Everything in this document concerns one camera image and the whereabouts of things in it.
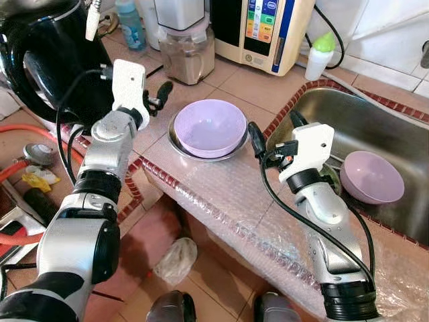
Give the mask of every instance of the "kitchen sink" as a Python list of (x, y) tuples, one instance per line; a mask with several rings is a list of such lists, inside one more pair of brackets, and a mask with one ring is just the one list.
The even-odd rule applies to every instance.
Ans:
[[(309, 123), (329, 124), (335, 129), (333, 156), (344, 159), (357, 151), (371, 151), (384, 157), (400, 172), (405, 194), (397, 202), (366, 205), (350, 201), (371, 218), (429, 245), (429, 131), (399, 119), (369, 102), (344, 92), (317, 88), (306, 91), (294, 106)], [(291, 139), (293, 126), (285, 117), (267, 141), (268, 149)]]

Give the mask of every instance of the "plastic bottle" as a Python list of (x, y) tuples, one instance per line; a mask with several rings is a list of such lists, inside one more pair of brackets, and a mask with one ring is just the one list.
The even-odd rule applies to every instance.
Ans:
[(140, 12), (145, 24), (147, 42), (153, 49), (160, 50), (160, 44), (158, 43), (159, 25), (154, 0), (138, 0), (137, 10)]
[(123, 36), (129, 49), (144, 50), (145, 34), (141, 27), (140, 16), (135, 8), (134, 0), (116, 0), (116, 10), (121, 22)]
[(320, 78), (326, 65), (334, 55), (335, 39), (332, 32), (328, 32), (322, 37), (317, 38), (313, 43), (308, 55), (307, 69), (305, 77), (309, 81), (315, 81)]

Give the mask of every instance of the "red hose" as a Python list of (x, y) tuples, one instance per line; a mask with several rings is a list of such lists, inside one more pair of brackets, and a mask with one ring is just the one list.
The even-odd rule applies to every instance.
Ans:
[(0, 244), (11, 245), (11, 246), (16, 246), (16, 245), (24, 246), (24, 245), (40, 242), (42, 236), (43, 236), (43, 233), (38, 233), (36, 235), (31, 235), (31, 236), (22, 236), (22, 237), (10, 236), (10, 235), (6, 235), (5, 233), (0, 233)]
[(30, 162), (28, 160), (21, 160), (21, 161), (16, 162), (15, 164), (12, 164), (11, 166), (7, 167), (6, 169), (2, 170), (0, 172), (0, 183), (2, 183), (4, 180), (9, 178), (12, 174), (15, 174), (16, 172), (18, 172), (21, 169), (24, 169), (29, 164), (30, 164)]
[[(3, 126), (0, 126), (0, 133), (6, 132), (6, 131), (12, 131), (15, 129), (26, 129), (28, 131), (33, 131), (43, 135), (45, 138), (48, 138), (53, 142), (57, 142), (56, 138), (53, 137), (48, 130), (42, 129), (41, 127), (38, 127), (38, 126), (30, 125), (30, 124), (3, 125)], [(64, 142), (62, 142), (62, 146), (64, 149), (67, 148), (67, 144), (65, 144)], [(79, 164), (82, 164), (83, 157), (76, 150), (72, 150), (72, 156)]]
[[(56, 138), (54, 138), (48, 130), (42, 129), (40, 127), (30, 125), (30, 124), (11, 124), (11, 125), (2, 125), (0, 126), (0, 133), (6, 132), (6, 131), (12, 131), (15, 129), (24, 129), (28, 131), (33, 131), (36, 133), (39, 133), (43, 135), (45, 138), (48, 138), (49, 140), (53, 142), (57, 142)], [(67, 144), (62, 142), (62, 146), (66, 149)], [(82, 164), (83, 157), (76, 151), (72, 150), (72, 156), (73, 158), (79, 163)], [(11, 165), (9, 168), (6, 168), (5, 170), (0, 172), (0, 183), (3, 182), (8, 176), (11, 176), (15, 172), (17, 172), (20, 169), (25, 168), (28, 165), (27, 160), (19, 161), (13, 165)], [(38, 243), (40, 239), (42, 238), (43, 233), (38, 233), (37, 235), (31, 235), (31, 236), (24, 236), (24, 237), (14, 237), (10, 235), (6, 235), (5, 233), (0, 233), (0, 244), (3, 245), (28, 245), (28, 244), (34, 244)]]

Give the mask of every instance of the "purple bowl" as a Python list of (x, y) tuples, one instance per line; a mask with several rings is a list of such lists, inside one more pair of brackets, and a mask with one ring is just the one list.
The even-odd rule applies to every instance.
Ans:
[(174, 131), (185, 149), (201, 158), (220, 158), (233, 151), (247, 130), (243, 112), (218, 99), (193, 102), (177, 114)]
[(340, 169), (341, 184), (357, 200), (392, 203), (404, 195), (404, 180), (385, 159), (367, 151), (350, 153)]

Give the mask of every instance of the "green bottle cap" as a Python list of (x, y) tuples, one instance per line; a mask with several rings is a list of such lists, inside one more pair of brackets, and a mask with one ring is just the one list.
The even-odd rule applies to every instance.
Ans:
[(327, 32), (325, 35), (317, 38), (313, 43), (313, 47), (319, 52), (332, 52), (335, 49), (335, 39), (332, 32)]

